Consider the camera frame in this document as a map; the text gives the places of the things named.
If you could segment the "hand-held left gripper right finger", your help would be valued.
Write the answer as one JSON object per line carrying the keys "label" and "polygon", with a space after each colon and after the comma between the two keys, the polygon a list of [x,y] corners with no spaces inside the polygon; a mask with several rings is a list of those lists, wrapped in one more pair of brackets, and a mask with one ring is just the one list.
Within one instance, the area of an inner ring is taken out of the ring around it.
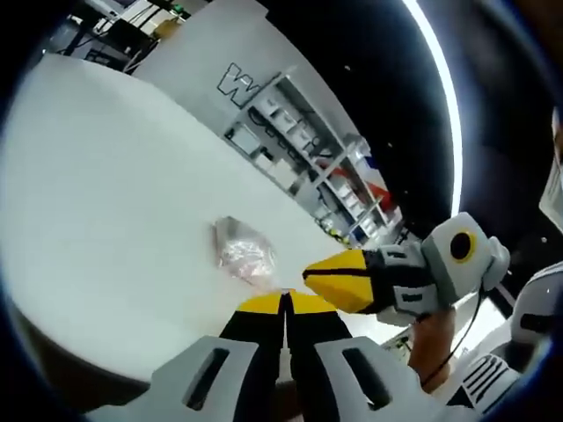
{"label": "hand-held left gripper right finger", "polygon": [[290,291],[291,374],[307,421],[444,421],[449,409],[420,378],[367,337],[354,337],[333,305]]}

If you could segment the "person's right hand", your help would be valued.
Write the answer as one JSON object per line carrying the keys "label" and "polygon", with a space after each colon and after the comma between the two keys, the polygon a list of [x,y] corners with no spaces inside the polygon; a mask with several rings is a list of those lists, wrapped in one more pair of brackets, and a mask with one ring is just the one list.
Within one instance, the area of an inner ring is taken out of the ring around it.
{"label": "person's right hand", "polygon": [[456,310],[442,309],[413,325],[413,347],[408,366],[420,378],[422,389],[431,394],[446,382],[450,364],[436,369],[448,358],[455,336]]}

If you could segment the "person's left hand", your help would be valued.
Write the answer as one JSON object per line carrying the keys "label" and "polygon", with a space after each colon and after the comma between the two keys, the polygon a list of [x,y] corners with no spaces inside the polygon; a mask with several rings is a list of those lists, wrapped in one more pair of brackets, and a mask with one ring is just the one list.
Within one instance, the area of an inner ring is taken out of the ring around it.
{"label": "person's left hand", "polygon": [[279,422],[304,422],[297,384],[294,380],[275,385],[272,403],[272,420]]}

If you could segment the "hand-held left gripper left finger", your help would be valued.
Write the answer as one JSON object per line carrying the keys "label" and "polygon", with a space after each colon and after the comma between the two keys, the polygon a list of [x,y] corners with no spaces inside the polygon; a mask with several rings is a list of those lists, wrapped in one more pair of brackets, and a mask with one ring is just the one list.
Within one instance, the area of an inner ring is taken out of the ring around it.
{"label": "hand-held left gripper left finger", "polygon": [[279,375],[284,295],[243,302],[217,337],[204,336],[159,367],[149,388],[90,421],[267,421]]}

